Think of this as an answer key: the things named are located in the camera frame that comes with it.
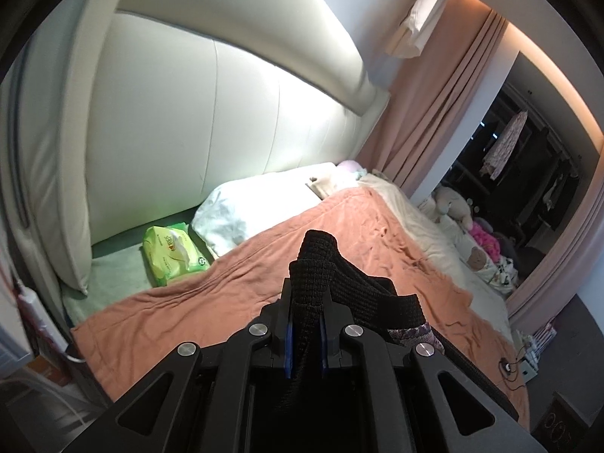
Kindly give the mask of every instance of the white bedding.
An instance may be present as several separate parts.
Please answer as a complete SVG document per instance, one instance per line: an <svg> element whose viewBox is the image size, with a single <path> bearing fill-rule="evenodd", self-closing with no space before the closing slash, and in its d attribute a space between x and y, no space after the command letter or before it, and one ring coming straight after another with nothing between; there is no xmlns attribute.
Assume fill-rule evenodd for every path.
<svg viewBox="0 0 604 453"><path fill-rule="evenodd" d="M424 251L428 260L443 274L449 275L460 288L472 293L470 308L512 342L512 332L504 300L476 276L463 262L449 239L401 193L400 189L374 175L358 181L374 189L386 202L401 226Z"/></svg>
<svg viewBox="0 0 604 453"><path fill-rule="evenodd" d="M321 199L306 185L336 170L333 163L233 180L214 189L198 208L191 227L215 256L303 211Z"/></svg>

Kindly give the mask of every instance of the stuffed animal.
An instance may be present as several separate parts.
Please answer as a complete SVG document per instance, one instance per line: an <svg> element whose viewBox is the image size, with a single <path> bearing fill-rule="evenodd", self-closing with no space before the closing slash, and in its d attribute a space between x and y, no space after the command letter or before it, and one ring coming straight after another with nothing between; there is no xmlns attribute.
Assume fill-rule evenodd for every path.
<svg viewBox="0 0 604 453"><path fill-rule="evenodd" d="M466 230L472 230L472 210L460 193L450 187L439 186L434 190L436 209L459 221Z"/></svg>

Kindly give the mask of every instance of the blanket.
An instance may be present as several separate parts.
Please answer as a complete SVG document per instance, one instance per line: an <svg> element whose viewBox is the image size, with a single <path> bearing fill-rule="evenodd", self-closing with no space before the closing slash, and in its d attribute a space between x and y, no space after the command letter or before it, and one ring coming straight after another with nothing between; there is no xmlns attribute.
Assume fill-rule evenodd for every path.
<svg viewBox="0 0 604 453"><path fill-rule="evenodd" d="M390 278L399 295L417 294L430 324L506 393L528 428L526 388L510 390L499 371L502 357L516 360L512 344L470 310L472 295L427 260L365 187L340 191L257 234L205 273L129 296L78 325L75 342L110 398L117 400L181 342L223 342L276 301L310 229L331 233L343 257L366 274Z"/></svg>

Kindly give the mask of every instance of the pink plush toy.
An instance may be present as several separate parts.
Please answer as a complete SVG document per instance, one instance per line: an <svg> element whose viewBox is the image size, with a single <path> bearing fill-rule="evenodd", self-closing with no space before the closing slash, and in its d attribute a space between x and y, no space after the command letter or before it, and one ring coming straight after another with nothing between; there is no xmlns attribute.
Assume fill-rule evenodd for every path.
<svg viewBox="0 0 604 453"><path fill-rule="evenodd" d="M472 222L472 230L469 230L468 233L476 240L476 243L484 249L494 263L499 262L499 257L501 256L499 240L490 233L484 231L482 226L477 222Z"/></svg>

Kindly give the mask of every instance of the curtain fold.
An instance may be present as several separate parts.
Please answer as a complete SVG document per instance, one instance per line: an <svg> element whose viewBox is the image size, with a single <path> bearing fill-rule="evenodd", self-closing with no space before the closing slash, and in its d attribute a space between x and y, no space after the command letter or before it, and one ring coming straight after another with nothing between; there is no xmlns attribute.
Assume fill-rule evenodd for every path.
<svg viewBox="0 0 604 453"><path fill-rule="evenodd" d="M506 27L478 0L448 0L421 56L402 63L357 161L412 195L466 112Z"/></svg>
<svg viewBox="0 0 604 453"><path fill-rule="evenodd" d="M577 211L541 264L507 300L510 323L533 333L576 295L604 252L604 156Z"/></svg>

